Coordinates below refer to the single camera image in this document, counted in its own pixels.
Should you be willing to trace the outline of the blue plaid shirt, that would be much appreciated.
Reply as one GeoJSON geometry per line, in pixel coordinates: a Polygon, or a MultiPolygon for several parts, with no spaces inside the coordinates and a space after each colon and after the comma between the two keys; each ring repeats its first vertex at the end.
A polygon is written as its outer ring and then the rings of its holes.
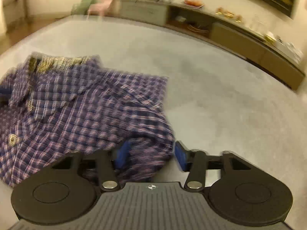
{"type": "Polygon", "coordinates": [[[12,90],[1,106],[1,180],[13,187],[70,152],[88,155],[123,140],[131,149],[119,181],[150,179],[173,152],[167,81],[105,69],[97,56],[33,53],[1,79],[12,90]]]}

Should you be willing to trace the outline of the pink plastic child chair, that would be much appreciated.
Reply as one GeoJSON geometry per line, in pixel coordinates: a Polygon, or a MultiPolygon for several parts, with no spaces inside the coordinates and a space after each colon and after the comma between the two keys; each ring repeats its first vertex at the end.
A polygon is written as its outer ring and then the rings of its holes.
{"type": "Polygon", "coordinates": [[[87,17],[89,18],[91,14],[96,14],[103,17],[110,9],[112,3],[113,0],[100,0],[98,3],[91,4],[87,11],[87,17]]]}

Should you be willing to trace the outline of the green plastic child chair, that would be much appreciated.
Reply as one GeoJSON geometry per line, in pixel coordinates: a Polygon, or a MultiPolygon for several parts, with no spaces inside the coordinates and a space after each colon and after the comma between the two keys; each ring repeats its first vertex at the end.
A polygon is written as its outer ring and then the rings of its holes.
{"type": "Polygon", "coordinates": [[[72,5],[71,15],[85,15],[92,0],[81,0],[77,4],[72,5]]]}

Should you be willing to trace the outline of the long grey TV cabinet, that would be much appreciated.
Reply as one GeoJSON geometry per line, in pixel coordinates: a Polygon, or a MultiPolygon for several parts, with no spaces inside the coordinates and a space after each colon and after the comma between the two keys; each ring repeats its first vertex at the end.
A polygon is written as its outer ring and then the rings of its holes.
{"type": "Polygon", "coordinates": [[[303,68],[264,36],[216,14],[154,0],[120,0],[119,16],[209,42],[247,60],[293,91],[306,78],[303,68]]]}

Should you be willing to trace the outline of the red fruit plate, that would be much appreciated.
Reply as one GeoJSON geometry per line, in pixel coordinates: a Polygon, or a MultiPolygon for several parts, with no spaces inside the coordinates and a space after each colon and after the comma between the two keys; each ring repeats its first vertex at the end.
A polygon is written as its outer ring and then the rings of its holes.
{"type": "Polygon", "coordinates": [[[204,5],[203,2],[198,0],[184,0],[184,3],[194,8],[200,8],[204,5]]]}

